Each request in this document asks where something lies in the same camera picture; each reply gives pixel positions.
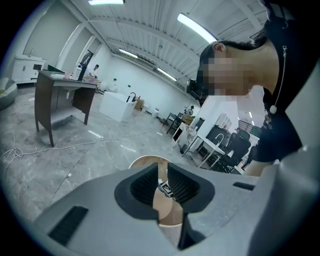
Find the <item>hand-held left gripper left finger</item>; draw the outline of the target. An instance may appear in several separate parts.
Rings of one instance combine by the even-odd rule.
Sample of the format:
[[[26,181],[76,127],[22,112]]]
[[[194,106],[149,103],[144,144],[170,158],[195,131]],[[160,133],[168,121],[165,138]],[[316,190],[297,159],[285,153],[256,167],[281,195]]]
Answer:
[[[35,225],[58,255],[174,256],[153,208],[158,164],[91,179],[48,207]]]

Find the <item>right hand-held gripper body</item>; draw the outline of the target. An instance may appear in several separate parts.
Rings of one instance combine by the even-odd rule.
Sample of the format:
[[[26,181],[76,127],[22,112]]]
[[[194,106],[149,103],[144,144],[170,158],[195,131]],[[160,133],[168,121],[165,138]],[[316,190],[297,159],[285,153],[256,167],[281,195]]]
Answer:
[[[160,191],[164,193],[167,198],[174,198],[174,193],[171,190],[168,182],[163,182],[160,184]]]

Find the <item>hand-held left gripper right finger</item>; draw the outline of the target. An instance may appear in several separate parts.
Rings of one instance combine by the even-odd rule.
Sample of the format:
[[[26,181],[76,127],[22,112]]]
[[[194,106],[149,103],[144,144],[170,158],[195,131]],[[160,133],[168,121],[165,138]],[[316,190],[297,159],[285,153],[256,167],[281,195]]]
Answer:
[[[182,207],[179,242],[167,256],[251,256],[259,178],[174,163],[167,178]]]

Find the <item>person's right forearm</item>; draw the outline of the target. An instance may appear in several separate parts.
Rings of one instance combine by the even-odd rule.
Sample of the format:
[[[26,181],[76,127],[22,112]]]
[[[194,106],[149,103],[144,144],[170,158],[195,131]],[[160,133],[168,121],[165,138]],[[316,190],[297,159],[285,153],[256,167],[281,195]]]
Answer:
[[[271,166],[273,164],[279,163],[278,160],[271,161],[271,162],[259,162],[252,160],[252,162],[248,165],[245,169],[243,175],[252,176],[252,177],[260,177],[264,168]]]

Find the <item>round wooden tray table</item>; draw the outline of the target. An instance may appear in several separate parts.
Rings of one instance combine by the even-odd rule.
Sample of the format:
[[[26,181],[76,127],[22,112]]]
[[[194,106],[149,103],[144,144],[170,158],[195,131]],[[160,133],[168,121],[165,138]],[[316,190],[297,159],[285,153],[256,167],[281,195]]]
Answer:
[[[178,227],[183,223],[183,209],[174,198],[168,198],[160,190],[160,184],[168,182],[168,164],[166,158],[156,155],[138,157],[130,164],[130,168],[158,164],[158,186],[153,197],[153,209],[158,211],[158,223],[164,227]]]

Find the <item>marble-pattern cabinet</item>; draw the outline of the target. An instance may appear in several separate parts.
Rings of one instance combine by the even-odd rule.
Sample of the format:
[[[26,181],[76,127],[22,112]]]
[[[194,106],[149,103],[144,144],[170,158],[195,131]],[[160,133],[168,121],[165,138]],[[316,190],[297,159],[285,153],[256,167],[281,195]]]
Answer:
[[[184,145],[188,146],[196,135],[197,131],[192,126],[182,122],[172,136],[171,145],[182,149]]]

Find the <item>black office chair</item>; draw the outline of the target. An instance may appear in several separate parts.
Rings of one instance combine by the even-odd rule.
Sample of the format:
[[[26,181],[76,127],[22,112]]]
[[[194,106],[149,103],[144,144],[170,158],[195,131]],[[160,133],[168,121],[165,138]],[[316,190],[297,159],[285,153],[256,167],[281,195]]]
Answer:
[[[249,152],[250,134],[240,130],[230,138],[226,155],[221,159],[221,168],[224,173],[230,173],[234,166],[237,166],[246,153]]]

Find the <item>black table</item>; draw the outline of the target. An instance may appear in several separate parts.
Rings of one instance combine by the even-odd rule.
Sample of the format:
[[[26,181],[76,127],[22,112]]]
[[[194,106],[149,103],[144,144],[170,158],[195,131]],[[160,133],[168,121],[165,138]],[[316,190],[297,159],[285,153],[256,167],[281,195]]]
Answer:
[[[182,120],[182,116],[182,113],[179,113],[178,115],[175,115],[172,112],[169,113],[168,117],[165,119],[162,125],[163,127],[165,125],[168,125],[166,134],[168,134],[172,129],[176,131],[180,124],[184,123],[184,121]]]

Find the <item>white cubby shelf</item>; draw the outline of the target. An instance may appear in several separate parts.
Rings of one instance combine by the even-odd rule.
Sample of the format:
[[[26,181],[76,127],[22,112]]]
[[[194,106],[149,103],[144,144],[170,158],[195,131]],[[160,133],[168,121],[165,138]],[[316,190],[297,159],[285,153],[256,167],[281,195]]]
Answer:
[[[232,133],[239,127],[238,113],[221,113],[214,125]]]

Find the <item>white island cabinet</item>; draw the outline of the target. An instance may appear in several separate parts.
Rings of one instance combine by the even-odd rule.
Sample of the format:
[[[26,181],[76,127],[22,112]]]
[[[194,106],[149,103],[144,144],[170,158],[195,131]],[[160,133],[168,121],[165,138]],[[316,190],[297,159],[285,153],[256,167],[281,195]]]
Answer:
[[[99,112],[117,122],[127,121],[136,106],[131,96],[105,91],[99,106]]]

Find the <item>ceiling tube light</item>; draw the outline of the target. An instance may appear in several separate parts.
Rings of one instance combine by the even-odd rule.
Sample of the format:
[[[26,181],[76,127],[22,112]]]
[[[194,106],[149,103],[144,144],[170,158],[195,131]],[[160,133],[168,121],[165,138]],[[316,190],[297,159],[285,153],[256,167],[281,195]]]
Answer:
[[[133,54],[133,53],[127,51],[127,50],[124,50],[124,49],[121,49],[121,48],[119,48],[118,50],[119,50],[119,52],[121,54],[123,54],[123,55],[125,55],[127,57],[130,57],[130,58],[133,58],[133,59],[138,59],[137,55],[135,55],[135,54]]]
[[[195,22],[193,19],[188,17],[186,14],[180,13],[177,17],[177,20],[183,25],[187,26],[194,32],[196,32],[199,36],[201,36],[204,40],[206,40],[209,44],[216,42],[218,39],[213,36],[207,29],[203,26]]]
[[[91,6],[97,5],[123,5],[125,0],[88,0]]]
[[[176,82],[177,79],[174,78],[173,76],[171,76],[170,74],[168,74],[167,72],[165,72],[164,70],[162,70],[161,68],[157,68],[157,71],[160,72],[162,75],[166,76],[167,78],[169,78],[170,80]]]

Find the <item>dark wooden washbasin desk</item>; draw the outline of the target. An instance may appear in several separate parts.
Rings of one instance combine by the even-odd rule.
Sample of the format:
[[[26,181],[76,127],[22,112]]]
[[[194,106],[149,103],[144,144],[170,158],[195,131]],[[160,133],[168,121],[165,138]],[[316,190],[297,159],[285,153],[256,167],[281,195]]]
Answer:
[[[87,125],[97,87],[95,82],[73,80],[62,72],[39,71],[34,95],[36,131],[39,132],[42,125],[54,147],[52,124],[83,113],[83,123]]]

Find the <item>grey bean bag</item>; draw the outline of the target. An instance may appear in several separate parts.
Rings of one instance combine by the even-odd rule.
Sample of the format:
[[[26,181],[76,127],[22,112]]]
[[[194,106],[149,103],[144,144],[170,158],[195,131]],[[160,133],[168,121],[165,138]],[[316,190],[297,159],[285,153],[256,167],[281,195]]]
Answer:
[[[18,94],[18,87],[14,80],[2,77],[0,78],[0,111],[11,105]]]

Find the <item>person's black clothing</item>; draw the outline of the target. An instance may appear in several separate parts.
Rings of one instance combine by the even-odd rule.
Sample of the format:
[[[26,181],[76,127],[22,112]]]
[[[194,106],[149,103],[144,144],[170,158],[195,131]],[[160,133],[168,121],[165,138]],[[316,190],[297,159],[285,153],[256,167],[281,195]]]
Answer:
[[[285,110],[311,75],[320,52],[308,53],[304,29],[313,24],[309,8],[298,0],[258,0],[265,7],[265,36],[274,45],[279,60],[279,77],[273,93],[264,90],[263,103],[268,124],[261,127],[254,161],[282,160],[297,151],[301,140]]]

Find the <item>white low cabinet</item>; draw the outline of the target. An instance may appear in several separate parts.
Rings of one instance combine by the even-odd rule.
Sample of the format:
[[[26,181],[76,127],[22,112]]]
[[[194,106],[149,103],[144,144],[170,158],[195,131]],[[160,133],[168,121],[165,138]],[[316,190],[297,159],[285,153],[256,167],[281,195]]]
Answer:
[[[11,79],[17,84],[36,83],[39,71],[41,71],[46,60],[40,57],[16,55],[13,62]]]

